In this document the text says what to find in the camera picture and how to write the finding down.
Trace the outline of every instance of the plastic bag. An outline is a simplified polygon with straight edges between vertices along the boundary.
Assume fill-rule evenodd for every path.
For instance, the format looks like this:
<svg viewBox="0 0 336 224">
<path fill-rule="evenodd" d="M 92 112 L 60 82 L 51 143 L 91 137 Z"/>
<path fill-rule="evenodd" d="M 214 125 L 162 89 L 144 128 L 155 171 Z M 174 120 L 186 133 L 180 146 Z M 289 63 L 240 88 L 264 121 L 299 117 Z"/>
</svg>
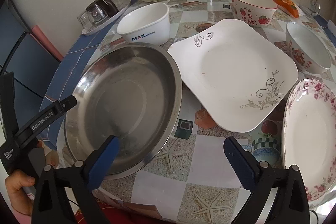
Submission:
<svg viewBox="0 0 336 224">
<path fill-rule="evenodd" d="M 278 7 L 295 18 L 301 16 L 299 14 L 299 7 L 294 3 L 293 0 L 274 0 Z"/>
</svg>

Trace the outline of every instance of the starfish print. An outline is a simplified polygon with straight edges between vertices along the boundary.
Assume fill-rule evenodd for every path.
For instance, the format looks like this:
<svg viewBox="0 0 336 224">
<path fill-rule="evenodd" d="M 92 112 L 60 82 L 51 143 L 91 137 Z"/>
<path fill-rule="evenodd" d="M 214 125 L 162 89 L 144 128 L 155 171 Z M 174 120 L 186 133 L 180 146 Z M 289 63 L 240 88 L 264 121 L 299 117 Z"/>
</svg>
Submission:
<svg viewBox="0 0 336 224">
<path fill-rule="evenodd" d="M 173 160 L 173 156 L 181 156 L 181 155 L 187 155 L 188 153 L 183 152 L 183 151 L 176 151 L 174 150 L 175 143 L 177 141 L 177 138 L 175 138 L 170 145 L 167 147 L 163 147 L 160 151 L 159 154 L 157 154 L 154 159 L 161 159 L 164 158 L 167 161 L 168 168 L 170 173 L 172 173 L 172 168 L 171 168 L 171 162 Z"/>
<path fill-rule="evenodd" d="M 194 24 L 191 24 L 190 26 L 189 25 L 183 25 L 183 27 L 186 28 L 186 30 L 191 30 L 191 29 L 194 29 L 197 25 L 199 25 L 198 22 L 196 22 Z"/>
<path fill-rule="evenodd" d="M 223 193 L 223 191 L 220 191 L 214 198 L 213 200 L 211 200 L 209 203 L 205 202 L 201 197 L 199 197 L 196 193 L 195 193 L 195 197 L 197 199 L 197 201 L 199 202 L 199 204 L 202 206 L 202 208 L 196 212 L 192 212 L 189 213 L 188 215 L 192 216 L 192 215 L 201 215 L 206 213 L 207 217 L 210 221 L 210 223 L 212 224 L 212 221 L 214 220 L 214 212 L 215 211 L 219 211 L 219 210 L 224 210 L 224 209 L 228 209 L 229 206 L 216 206 L 215 203 L 218 201 L 219 197 L 221 196 L 221 194 Z"/>
</svg>

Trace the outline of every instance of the blue gripper pad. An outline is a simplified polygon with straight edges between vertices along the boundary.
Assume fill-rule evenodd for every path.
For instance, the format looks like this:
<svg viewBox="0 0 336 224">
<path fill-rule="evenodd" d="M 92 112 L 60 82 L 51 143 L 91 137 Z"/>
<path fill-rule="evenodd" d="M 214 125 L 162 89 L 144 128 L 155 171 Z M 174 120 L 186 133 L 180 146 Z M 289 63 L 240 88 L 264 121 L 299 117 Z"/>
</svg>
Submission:
<svg viewBox="0 0 336 224">
<path fill-rule="evenodd" d="M 253 191 L 256 187 L 256 176 L 255 172 L 249 165 L 249 163 L 245 160 L 242 153 L 249 153 L 246 152 L 241 145 L 234 139 L 231 140 L 233 137 L 226 138 L 224 141 L 224 154 L 229 160 L 233 170 L 235 171 L 240 183 L 246 190 Z"/>
<path fill-rule="evenodd" d="M 118 152 L 119 140 L 117 137 L 114 137 L 90 169 L 87 184 L 90 192 L 100 186 Z"/>
</svg>

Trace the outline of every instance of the white oval plate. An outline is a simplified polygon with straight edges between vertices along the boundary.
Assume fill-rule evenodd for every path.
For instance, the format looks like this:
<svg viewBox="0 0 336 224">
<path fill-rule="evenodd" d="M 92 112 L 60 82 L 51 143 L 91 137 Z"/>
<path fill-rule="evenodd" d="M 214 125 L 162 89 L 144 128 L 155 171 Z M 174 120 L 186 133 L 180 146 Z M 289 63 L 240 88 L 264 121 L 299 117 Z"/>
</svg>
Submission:
<svg viewBox="0 0 336 224">
<path fill-rule="evenodd" d="M 223 19 L 168 53 L 214 121 L 233 132 L 256 128 L 298 79 L 294 61 L 241 20 Z"/>
<path fill-rule="evenodd" d="M 298 165 L 308 202 L 322 197 L 336 177 L 336 100 L 316 79 L 291 91 L 282 129 L 283 167 Z"/>
</svg>

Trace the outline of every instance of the white square plate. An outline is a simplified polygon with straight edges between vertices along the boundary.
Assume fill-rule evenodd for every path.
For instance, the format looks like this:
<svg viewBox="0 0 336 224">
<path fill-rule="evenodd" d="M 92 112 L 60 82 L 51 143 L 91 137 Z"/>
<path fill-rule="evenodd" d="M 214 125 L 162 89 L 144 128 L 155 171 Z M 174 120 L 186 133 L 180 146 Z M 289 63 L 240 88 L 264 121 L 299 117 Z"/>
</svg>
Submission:
<svg viewBox="0 0 336 224">
<path fill-rule="evenodd" d="M 168 53 L 214 121 L 233 132 L 256 128 L 298 79 L 294 61 L 241 20 L 223 19 Z"/>
</svg>

